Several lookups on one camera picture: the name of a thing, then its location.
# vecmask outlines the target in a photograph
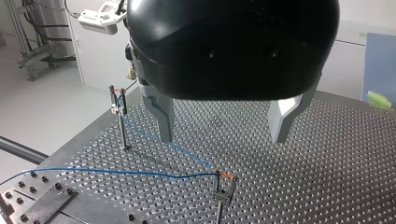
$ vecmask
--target metal table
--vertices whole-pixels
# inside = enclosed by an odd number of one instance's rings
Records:
[[[127,119],[156,133],[156,121],[128,96]],[[175,142],[221,171],[239,175],[222,223],[396,223],[396,116],[347,98],[317,92],[295,120],[286,144],[273,145],[266,102],[175,101]],[[204,172],[171,147],[128,130],[120,150],[117,116],[109,111],[38,167],[91,167]],[[49,181],[43,182],[45,175]],[[141,175],[46,172],[10,192],[26,206],[56,182],[75,196],[51,223],[215,223],[213,177],[174,180]],[[34,186],[37,192],[28,189]]]

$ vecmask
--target wire holder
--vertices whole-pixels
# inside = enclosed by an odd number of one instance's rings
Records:
[[[125,133],[125,125],[122,119],[122,116],[127,114],[127,107],[126,107],[126,100],[125,100],[125,89],[120,89],[120,98],[117,97],[115,93],[114,86],[111,85],[109,87],[110,90],[110,97],[111,97],[111,113],[115,115],[119,115],[119,125],[120,125],[120,134],[121,134],[121,141],[122,146],[120,147],[121,150],[128,150],[131,146],[128,146],[126,143],[126,133]]]
[[[227,174],[227,173],[220,172],[220,171],[213,171],[213,172],[218,174],[218,175],[216,175],[216,179],[213,183],[212,198],[215,202],[219,202],[219,209],[218,209],[218,216],[217,216],[216,223],[220,224],[224,205],[230,206],[231,202],[233,201],[233,195],[235,192],[236,181],[238,180],[238,176],[232,175],[232,174]],[[230,184],[230,187],[228,188],[228,190],[220,188],[220,178],[221,177],[231,179],[231,184]]]

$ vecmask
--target blue cable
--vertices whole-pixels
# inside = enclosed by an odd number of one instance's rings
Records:
[[[198,177],[198,176],[205,176],[205,175],[219,175],[217,173],[202,173],[202,174],[195,174],[195,175],[169,175],[163,173],[156,173],[156,172],[147,172],[147,171],[119,171],[119,170],[102,170],[102,169],[90,169],[90,168],[63,168],[63,167],[52,167],[52,168],[39,168],[34,170],[25,170],[22,171],[9,179],[0,183],[0,186],[4,185],[8,181],[27,173],[32,172],[43,172],[43,171],[79,171],[79,172],[94,172],[94,173],[107,173],[107,174],[118,174],[118,175],[157,175],[163,177],[169,177],[174,179],[186,179],[191,177]]]
[[[119,100],[118,100],[118,105],[117,105],[117,107],[119,108],[119,111],[120,111],[120,97],[119,97]],[[154,141],[160,141],[160,142],[161,142],[161,139],[160,139],[158,136],[156,136],[155,134],[153,134],[153,133],[145,133],[145,132],[142,132],[142,131],[136,129],[127,119],[125,119],[125,118],[123,117],[123,115],[121,115],[120,117],[122,118],[122,120],[124,121],[124,123],[126,123],[127,126],[128,126],[133,132],[141,133],[141,134],[145,135],[145,136],[146,136],[147,138],[149,138],[149,139],[152,139],[152,140],[154,140]],[[193,153],[191,153],[190,151],[181,148],[179,145],[177,145],[177,144],[175,144],[175,143],[167,143],[167,144],[168,144],[170,147],[173,147],[175,150],[184,152],[184,153],[188,154],[189,156],[193,157],[196,161],[200,162],[203,166],[205,166],[205,167],[208,168],[209,170],[213,170],[213,167],[212,167],[207,161],[204,161],[204,160],[202,160],[201,158],[195,156],[195,155],[194,155]]]

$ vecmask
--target screw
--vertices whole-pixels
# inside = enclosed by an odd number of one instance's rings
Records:
[[[17,203],[18,203],[18,204],[23,203],[23,199],[22,199],[22,198],[17,198]]]
[[[22,220],[22,222],[27,221],[27,216],[25,214],[22,214],[21,215],[21,220]]]
[[[60,189],[62,188],[62,186],[61,186],[60,183],[56,183],[56,184],[55,184],[55,188],[56,188],[57,190],[60,190]]]

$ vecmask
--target robot end effector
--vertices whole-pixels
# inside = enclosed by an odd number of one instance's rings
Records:
[[[338,21],[337,0],[130,0],[134,69],[162,140],[172,141],[178,98],[270,100],[273,142],[286,141],[310,105]]]

